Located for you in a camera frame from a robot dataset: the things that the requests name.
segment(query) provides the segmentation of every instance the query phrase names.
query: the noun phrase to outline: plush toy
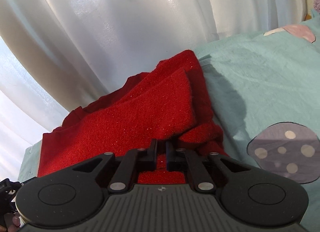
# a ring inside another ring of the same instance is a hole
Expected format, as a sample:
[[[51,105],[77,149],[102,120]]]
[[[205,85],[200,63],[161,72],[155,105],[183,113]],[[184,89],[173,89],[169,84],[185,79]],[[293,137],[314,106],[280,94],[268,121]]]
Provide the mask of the plush toy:
[[[320,13],[320,0],[314,0],[313,7],[318,13]]]

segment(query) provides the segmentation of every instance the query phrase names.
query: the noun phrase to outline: fingernail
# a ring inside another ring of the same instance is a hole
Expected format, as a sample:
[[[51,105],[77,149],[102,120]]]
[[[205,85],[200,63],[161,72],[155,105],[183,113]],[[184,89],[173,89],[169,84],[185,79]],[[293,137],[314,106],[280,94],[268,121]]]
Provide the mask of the fingernail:
[[[14,217],[12,218],[12,222],[13,222],[13,224],[15,224],[17,227],[20,226],[20,219],[19,219],[19,217],[14,216]]]

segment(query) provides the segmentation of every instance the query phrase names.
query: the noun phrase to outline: red cloth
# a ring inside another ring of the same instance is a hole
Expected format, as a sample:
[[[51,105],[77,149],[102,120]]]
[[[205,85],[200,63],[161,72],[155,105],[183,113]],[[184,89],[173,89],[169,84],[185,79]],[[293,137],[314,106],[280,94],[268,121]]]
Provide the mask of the red cloth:
[[[141,184],[181,184],[186,183],[184,174],[179,171],[168,172],[165,155],[158,155],[157,169],[139,174],[138,183]]]
[[[86,108],[78,107],[61,127],[44,134],[38,176],[106,151],[124,155],[148,147],[152,138],[178,136],[178,147],[224,154],[223,133],[212,117],[201,67],[186,50],[161,61],[151,73],[130,77],[121,89]],[[147,181],[152,175],[142,177]]]

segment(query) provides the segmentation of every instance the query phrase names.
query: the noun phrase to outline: metal pin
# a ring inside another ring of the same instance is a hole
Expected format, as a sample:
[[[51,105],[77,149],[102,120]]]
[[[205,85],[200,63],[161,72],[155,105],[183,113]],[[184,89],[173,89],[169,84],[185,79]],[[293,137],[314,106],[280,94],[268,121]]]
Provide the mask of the metal pin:
[[[211,189],[213,189],[213,187],[214,187],[213,184],[210,182],[201,182],[198,185],[198,188],[200,190],[211,190]]]
[[[112,190],[123,190],[125,189],[125,184],[123,182],[114,182],[110,185]]]

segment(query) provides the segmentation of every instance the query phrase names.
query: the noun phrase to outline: logo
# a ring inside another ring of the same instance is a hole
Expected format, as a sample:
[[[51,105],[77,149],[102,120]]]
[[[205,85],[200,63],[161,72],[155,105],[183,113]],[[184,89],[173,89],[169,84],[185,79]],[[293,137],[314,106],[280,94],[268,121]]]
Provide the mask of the logo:
[[[163,192],[163,191],[165,191],[165,190],[167,190],[167,188],[166,188],[166,187],[163,187],[163,186],[161,186],[160,188],[158,188],[158,191],[161,191],[161,192]]]

